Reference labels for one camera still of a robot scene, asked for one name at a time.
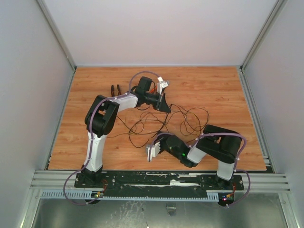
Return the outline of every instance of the wood grain surface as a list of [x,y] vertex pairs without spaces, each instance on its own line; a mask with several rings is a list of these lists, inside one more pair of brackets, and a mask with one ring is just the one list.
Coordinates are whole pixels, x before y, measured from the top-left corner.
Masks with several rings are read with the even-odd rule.
[[[235,67],[104,67],[77,68],[72,88],[68,97],[62,123],[57,135],[57,141],[52,153],[49,169],[80,169],[86,158],[88,136],[85,116],[97,95],[110,96],[111,85],[119,84],[122,92],[128,90],[131,77],[143,70],[153,71],[165,80],[170,81],[166,88],[168,104],[181,105],[185,109],[194,107],[205,108],[209,111],[209,124],[228,128],[243,134],[248,144],[240,156],[237,165],[239,169],[266,170],[261,149],[251,121],[244,98],[238,73]],[[143,74],[157,81],[154,75]],[[134,79],[136,85],[140,76]],[[164,120],[165,114],[158,113],[152,108],[147,111],[155,113]],[[131,127],[144,111],[129,109],[118,113],[118,116]],[[200,121],[206,121],[206,112],[193,110]],[[189,141],[195,136],[184,136],[180,132],[180,124],[184,120],[181,113],[175,114],[168,123],[168,129],[183,140]],[[189,115],[189,123],[198,126],[198,121]],[[142,133],[149,133],[160,128],[161,123],[146,121]],[[108,135],[104,146],[103,164],[106,170],[190,170],[179,160],[167,152],[147,162],[145,147],[135,148],[129,141],[128,134],[114,138],[128,129],[116,119],[113,130]],[[133,135],[131,139],[137,146],[151,141],[152,135]],[[206,156],[192,170],[216,170],[218,161]]]

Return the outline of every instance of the floor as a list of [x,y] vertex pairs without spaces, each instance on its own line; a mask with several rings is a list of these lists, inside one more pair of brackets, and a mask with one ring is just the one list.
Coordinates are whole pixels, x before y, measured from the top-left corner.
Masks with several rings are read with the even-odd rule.
[[42,199],[34,228],[286,228],[277,194],[249,194],[226,209],[216,202],[102,200],[86,207]]
[[[242,86],[235,67],[104,67],[77,68],[67,106],[57,135],[55,147],[49,163],[49,169],[76,170],[81,167],[85,158],[88,144],[87,130],[84,123],[85,116],[97,95],[111,96],[110,88],[119,84],[124,93],[128,90],[131,77],[143,70],[153,71],[165,80],[170,81],[166,88],[168,104],[180,105],[192,112],[203,125],[209,112],[209,124],[228,128],[243,134],[248,144],[240,156],[237,168],[263,171],[266,170],[263,155],[257,140],[248,107],[244,98]],[[154,75],[144,74],[156,81]],[[136,85],[140,76],[134,79]],[[172,112],[178,111],[173,106]],[[156,118],[163,121],[165,114],[152,108],[146,111],[129,109],[118,113],[125,124],[131,128],[140,118],[146,119],[144,126],[138,124],[136,132],[150,133],[131,135],[135,146],[145,145],[152,140],[153,131],[161,127]],[[191,131],[183,124],[185,117],[182,113],[175,113],[167,127],[171,133],[185,141],[195,139],[199,132],[185,136]],[[199,122],[193,114],[187,115],[187,120],[193,129],[199,129]],[[147,162],[145,147],[135,148],[130,140],[128,128],[117,118],[113,130],[108,135],[104,146],[103,164],[107,170],[190,170],[180,164],[179,160],[164,152]],[[206,156],[195,170],[216,170],[218,162],[211,156]]]

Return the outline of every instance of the black end effector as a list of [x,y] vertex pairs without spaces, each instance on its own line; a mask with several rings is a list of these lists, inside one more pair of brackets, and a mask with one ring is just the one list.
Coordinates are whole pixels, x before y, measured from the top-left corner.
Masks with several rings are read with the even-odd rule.
[[[95,98],[89,112],[87,113],[85,118],[85,124],[86,124],[86,129],[88,131],[90,131],[89,125],[94,109],[99,104],[99,102],[101,102],[105,98],[106,97],[102,95],[98,95]],[[105,101],[101,106],[99,106],[98,108],[99,111],[106,110],[106,112],[104,114],[101,114],[97,111],[94,115],[94,119],[92,122],[92,131],[93,133],[97,134],[98,138],[100,138],[102,135],[109,134],[110,131],[113,129],[118,108],[119,108],[119,104],[113,101]]]
[[[207,125],[203,131],[208,133],[237,133],[225,128]],[[238,150],[241,146],[242,139],[235,136],[209,136],[198,141],[196,147],[212,157],[227,164],[235,162]]]
[[160,112],[171,113],[171,109],[166,102],[166,94],[150,94],[149,90],[151,87],[152,79],[148,77],[141,77],[138,86],[132,94],[138,97],[137,107],[143,103],[152,105],[153,108]]
[[179,137],[170,134],[160,135],[157,141],[161,144],[161,152],[167,151],[176,157],[180,162],[188,168],[197,166],[196,163],[187,159],[190,148]]

